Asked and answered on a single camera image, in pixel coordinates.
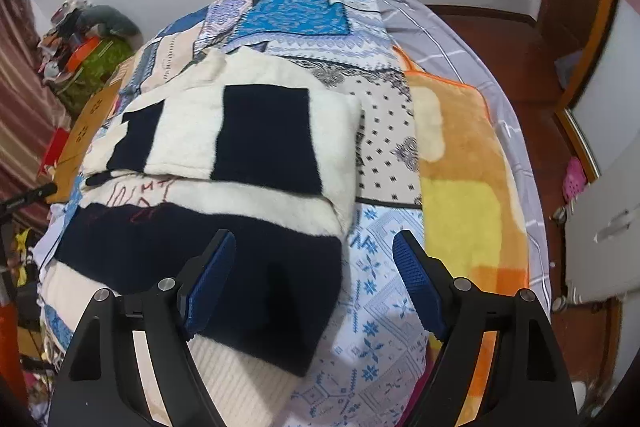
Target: white door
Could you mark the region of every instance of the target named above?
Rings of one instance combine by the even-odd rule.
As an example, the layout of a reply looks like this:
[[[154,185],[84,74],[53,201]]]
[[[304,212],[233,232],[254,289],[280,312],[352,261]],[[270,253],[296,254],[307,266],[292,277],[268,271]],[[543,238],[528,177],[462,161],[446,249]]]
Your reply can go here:
[[[569,205],[564,233],[570,301],[640,289],[640,134]]]
[[[572,108],[601,172],[640,130],[640,0],[618,0],[589,82]]]

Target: pile of clothes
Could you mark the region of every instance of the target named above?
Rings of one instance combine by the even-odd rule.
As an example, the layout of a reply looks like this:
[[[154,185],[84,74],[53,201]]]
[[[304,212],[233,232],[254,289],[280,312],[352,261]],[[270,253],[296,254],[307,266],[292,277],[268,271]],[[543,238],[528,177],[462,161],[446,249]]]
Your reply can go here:
[[[59,86],[68,81],[78,67],[78,61],[72,60],[73,54],[92,38],[92,42],[99,42],[109,36],[126,38],[140,32],[115,8],[94,6],[85,0],[65,1],[51,17],[51,24],[53,28],[39,44],[42,63],[38,73],[43,85]]]

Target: wooden door frame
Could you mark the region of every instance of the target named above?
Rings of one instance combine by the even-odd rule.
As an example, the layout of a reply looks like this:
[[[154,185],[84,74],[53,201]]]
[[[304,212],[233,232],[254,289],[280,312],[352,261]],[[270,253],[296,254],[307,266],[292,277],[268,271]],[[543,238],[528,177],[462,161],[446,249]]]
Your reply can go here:
[[[569,84],[564,90],[555,111],[560,125],[574,146],[578,158],[580,158],[580,163],[582,163],[590,183],[596,181],[600,176],[600,169],[580,131],[580,127],[574,120],[571,110],[580,99],[580,95],[587,86],[593,70],[600,60],[604,45],[609,38],[611,23],[615,17],[617,6],[618,0],[599,0],[589,40],[582,50],[580,60],[569,78]]]

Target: metal screw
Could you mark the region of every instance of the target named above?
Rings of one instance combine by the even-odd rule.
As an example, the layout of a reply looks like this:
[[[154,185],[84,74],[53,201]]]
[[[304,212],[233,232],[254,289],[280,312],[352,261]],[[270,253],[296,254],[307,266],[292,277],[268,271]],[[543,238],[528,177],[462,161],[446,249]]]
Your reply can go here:
[[[536,294],[526,288],[520,290],[520,297],[522,297],[522,299],[526,300],[527,302],[533,302],[534,300],[536,300]]]
[[[161,291],[166,292],[175,286],[175,280],[171,279],[171,277],[165,277],[158,283],[158,288]]]
[[[471,289],[471,281],[464,277],[458,277],[453,281],[453,286],[458,288],[461,292],[468,292]]]
[[[109,296],[109,290],[107,288],[100,288],[94,293],[94,299],[98,302],[104,301]]]

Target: striped curtain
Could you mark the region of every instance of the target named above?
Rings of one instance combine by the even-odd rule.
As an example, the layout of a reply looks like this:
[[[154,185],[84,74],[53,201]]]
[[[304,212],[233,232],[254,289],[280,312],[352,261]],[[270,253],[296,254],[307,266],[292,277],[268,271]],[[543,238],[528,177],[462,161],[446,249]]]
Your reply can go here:
[[[60,101],[36,74],[38,36],[29,0],[0,0],[0,201],[36,186],[38,166],[57,127],[69,126]],[[15,216],[42,230],[48,208]]]

